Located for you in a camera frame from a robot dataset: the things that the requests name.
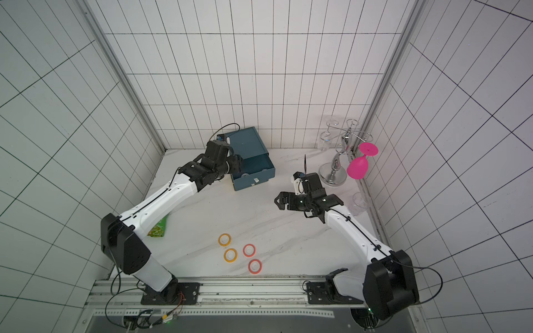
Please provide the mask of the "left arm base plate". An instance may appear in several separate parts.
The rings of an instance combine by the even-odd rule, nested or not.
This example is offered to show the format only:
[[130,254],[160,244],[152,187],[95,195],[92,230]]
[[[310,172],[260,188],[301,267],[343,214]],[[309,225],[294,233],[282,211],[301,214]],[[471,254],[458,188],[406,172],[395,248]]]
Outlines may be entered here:
[[141,304],[155,306],[196,305],[200,287],[201,284],[197,282],[171,282],[163,291],[157,292],[146,286]]

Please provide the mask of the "teal drawer cabinet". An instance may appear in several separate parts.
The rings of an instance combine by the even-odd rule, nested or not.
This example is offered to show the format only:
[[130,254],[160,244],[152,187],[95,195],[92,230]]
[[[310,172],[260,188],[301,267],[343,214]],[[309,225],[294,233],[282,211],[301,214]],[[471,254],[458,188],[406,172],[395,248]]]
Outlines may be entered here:
[[231,176],[235,191],[266,183],[275,177],[276,168],[255,127],[220,134],[217,139],[230,144],[234,153],[242,158],[241,172]]

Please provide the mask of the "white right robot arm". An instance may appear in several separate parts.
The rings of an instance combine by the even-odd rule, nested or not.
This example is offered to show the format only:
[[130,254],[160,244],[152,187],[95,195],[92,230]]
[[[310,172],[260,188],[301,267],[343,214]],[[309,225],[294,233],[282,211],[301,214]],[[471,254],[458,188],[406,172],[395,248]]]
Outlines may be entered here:
[[419,303],[414,267],[405,251],[393,251],[375,238],[350,213],[336,195],[295,194],[282,191],[274,199],[279,210],[304,213],[318,218],[340,234],[355,251],[353,268],[337,269],[325,277],[322,294],[317,297],[335,304],[356,301],[365,304],[380,320]]

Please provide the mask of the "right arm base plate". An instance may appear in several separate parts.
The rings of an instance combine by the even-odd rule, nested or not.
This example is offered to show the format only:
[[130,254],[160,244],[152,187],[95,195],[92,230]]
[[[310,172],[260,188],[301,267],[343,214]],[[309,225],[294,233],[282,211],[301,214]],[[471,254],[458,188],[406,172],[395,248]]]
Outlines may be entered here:
[[351,296],[342,296],[331,282],[304,281],[303,290],[310,305],[362,305],[364,302]]

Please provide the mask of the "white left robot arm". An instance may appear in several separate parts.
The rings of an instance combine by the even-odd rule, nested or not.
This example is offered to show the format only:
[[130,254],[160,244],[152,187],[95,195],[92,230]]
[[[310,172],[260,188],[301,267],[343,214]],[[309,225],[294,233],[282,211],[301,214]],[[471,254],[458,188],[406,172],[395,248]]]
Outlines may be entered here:
[[226,174],[241,172],[239,155],[211,158],[206,153],[176,169],[172,179],[143,202],[115,216],[101,219],[101,251],[116,267],[157,293],[175,277],[151,254],[144,239],[174,208]]

